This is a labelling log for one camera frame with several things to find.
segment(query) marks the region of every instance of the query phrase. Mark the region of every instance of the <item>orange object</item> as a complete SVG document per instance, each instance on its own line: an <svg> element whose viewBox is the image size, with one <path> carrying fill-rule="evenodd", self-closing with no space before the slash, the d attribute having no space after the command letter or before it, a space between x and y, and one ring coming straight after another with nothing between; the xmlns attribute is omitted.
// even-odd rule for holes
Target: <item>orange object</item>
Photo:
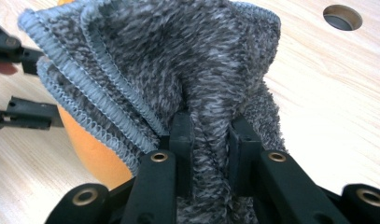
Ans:
<svg viewBox="0 0 380 224"><path fill-rule="evenodd" d="M59 0L58 5L73 2ZM113 150L85 131L62 107L58 106L64 128L84 166L104 185L114 189L131 179L132 174Z"/></svg>

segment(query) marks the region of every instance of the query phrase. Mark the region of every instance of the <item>wooden table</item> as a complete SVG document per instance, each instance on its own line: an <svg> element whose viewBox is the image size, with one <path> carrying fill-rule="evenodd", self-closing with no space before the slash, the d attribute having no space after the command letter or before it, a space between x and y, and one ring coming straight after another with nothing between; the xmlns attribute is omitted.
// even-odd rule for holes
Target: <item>wooden table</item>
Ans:
<svg viewBox="0 0 380 224"><path fill-rule="evenodd" d="M24 46L17 28L27 7L55 0L0 0L0 24ZM320 186L340 193L348 183L380 188L380 0L252 1L282 21L275 62L265 80L280 106L290 154ZM362 26L329 26L323 10L354 8ZM11 95L55 104L37 77L0 76L0 109ZM78 160L64 129L0 131L0 223L42 223L71 188L97 182Z"/></svg>

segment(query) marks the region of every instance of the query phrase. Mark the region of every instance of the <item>fleece fabric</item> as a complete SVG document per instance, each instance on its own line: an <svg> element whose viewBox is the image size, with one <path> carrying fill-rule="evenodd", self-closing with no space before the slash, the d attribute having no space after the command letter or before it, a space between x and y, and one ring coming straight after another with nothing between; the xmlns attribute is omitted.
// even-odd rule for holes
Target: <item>fleece fabric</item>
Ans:
<svg viewBox="0 0 380 224"><path fill-rule="evenodd" d="M133 176L189 110L194 186L177 198L179 223L257 222L251 199L231 194L227 135L243 114L266 149L285 150L262 80L280 36L274 13L227 0L77 0L26 10L20 27L47 55L37 69L49 92Z"/></svg>

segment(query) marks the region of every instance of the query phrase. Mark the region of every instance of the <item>light wood surface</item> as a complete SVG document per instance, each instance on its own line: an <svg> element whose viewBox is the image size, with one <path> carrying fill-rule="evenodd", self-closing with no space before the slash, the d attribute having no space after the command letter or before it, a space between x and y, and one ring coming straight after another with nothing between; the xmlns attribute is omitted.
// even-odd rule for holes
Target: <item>light wood surface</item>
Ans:
<svg viewBox="0 0 380 224"><path fill-rule="evenodd" d="M27 7L55 0L0 0L0 24L24 46L17 28ZM282 36L265 80L280 106L290 154L320 186L380 188L380 0L251 1L275 12ZM362 26L344 32L323 19L330 5L354 8ZM0 76L0 109L11 95L55 103L36 77ZM97 182L79 162L64 129L0 131L0 223L42 223L71 188Z"/></svg>

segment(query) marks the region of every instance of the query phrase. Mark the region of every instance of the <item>gray fuzzy fabric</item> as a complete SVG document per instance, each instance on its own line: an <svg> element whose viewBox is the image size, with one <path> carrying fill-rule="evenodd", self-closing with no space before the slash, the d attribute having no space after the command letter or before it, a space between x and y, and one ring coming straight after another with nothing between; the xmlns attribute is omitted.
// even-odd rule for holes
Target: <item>gray fuzzy fabric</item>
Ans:
<svg viewBox="0 0 380 224"><path fill-rule="evenodd" d="M194 187L177 199L179 223L257 222L252 200L230 193L227 134L242 113L266 149L285 150L262 80L280 36L275 14L225 0L77 0L27 10L20 27L48 56L38 74L49 92L133 175L189 109Z"/></svg>

